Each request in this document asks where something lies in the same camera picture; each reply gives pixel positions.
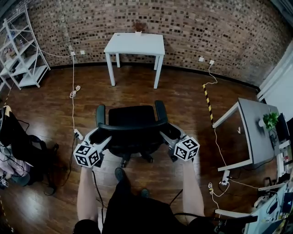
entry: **small white pot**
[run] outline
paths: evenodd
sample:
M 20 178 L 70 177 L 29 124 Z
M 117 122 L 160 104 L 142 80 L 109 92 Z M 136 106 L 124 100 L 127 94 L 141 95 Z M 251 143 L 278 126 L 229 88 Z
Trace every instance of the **small white pot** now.
M 141 36 L 141 31 L 140 32 L 136 31 L 136 36 L 140 37 Z
M 264 122 L 264 120 L 263 120 L 263 119 L 260 119 L 259 122 L 258 122 L 258 125 L 259 125 L 260 127 L 264 127 L 264 126 L 265 126 L 265 122 Z

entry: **shoe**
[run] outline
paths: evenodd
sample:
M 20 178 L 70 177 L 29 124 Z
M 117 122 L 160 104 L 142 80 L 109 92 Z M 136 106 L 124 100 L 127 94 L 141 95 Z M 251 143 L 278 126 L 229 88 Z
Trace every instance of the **shoe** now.
M 121 168 L 121 167 L 117 167 L 115 169 L 115 177 L 116 179 L 120 182 L 123 179 L 127 180 L 127 175 L 125 173 L 125 171 Z
M 141 191 L 141 197 L 149 198 L 150 192 L 145 188 Z

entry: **black baseboard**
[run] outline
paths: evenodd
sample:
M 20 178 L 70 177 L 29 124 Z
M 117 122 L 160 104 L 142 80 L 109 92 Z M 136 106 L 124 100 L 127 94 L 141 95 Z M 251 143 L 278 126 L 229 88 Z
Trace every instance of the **black baseboard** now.
M 133 62 L 121 62 L 120 61 L 120 65 L 121 66 L 142 66 L 142 67 L 148 67 L 148 68 L 153 68 L 153 64 L 146 64 L 146 63 L 133 63 Z M 90 66 L 107 66 L 107 63 L 106 62 L 100 62 L 100 63 L 83 63 L 83 64 L 74 64 L 75 67 L 90 67 Z M 54 67 L 51 67 L 51 69 L 64 69 L 64 68 L 71 68 L 72 67 L 72 64 L 70 65 L 61 65 L 61 66 L 54 66 Z M 163 65 L 162 68 L 167 68 L 167 69 L 173 69 L 173 70 L 179 70 L 179 71 L 185 71 L 185 72 L 192 72 L 192 73 L 196 73 L 196 74 L 202 74 L 202 75 L 209 75 L 209 73 L 207 71 L 200 71 L 200 70 L 194 70 L 194 69 L 189 69 L 189 68 L 181 68 L 181 67 L 174 67 L 174 66 L 168 66 L 168 65 Z M 228 80 L 228 81 L 231 81 L 231 82 L 235 82 L 235 83 L 238 83 L 238 84 L 241 84 L 241 85 L 245 85 L 245 86 L 248 86 L 250 88 L 253 88 L 253 89 L 256 89 L 258 92 L 260 91 L 260 88 L 255 86 L 255 85 L 252 85 L 252 84 L 249 84 L 249 83 L 246 83 L 246 82 L 243 82 L 243 81 L 240 81 L 240 80 L 237 80 L 237 79 L 233 79 L 233 78 L 229 78 L 227 76 L 224 76 L 224 75 L 219 75 L 219 74 L 215 74 L 215 73 L 211 73 L 213 76 L 217 77 L 217 78 L 220 78 L 220 79 L 223 79 L 223 80 Z

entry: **forearm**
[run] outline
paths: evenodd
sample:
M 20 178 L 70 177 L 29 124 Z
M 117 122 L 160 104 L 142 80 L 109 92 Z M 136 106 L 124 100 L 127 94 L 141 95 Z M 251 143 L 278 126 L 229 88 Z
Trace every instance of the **forearm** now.
M 92 181 L 92 168 L 82 167 L 77 194 L 78 220 L 91 219 L 98 222 L 98 207 L 95 187 Z
M 183 211 L 184 213 L 204 216 L 204 204 L 192 161 L 183 163 Z M 190 223 L 194 217 L 186 216 Z

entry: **potted plant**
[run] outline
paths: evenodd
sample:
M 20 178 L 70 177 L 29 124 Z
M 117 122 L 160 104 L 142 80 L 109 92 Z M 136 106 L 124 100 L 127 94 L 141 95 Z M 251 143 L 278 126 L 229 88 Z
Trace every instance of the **potted plant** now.
M 136 35 L 141 36 L 141 33 L 144 32 L 145 30 L 146 24 L 141 23 L 140 21 L 137 21 L 137 22 L 133 22 L 133 27 L 136 31 Z
M 259 126 L 266 126 L 268 130 L 272 130 L 278 122 L 279 115 L 275 112 L 270 112 L 265 114 L 263 118 L 259 121 Z

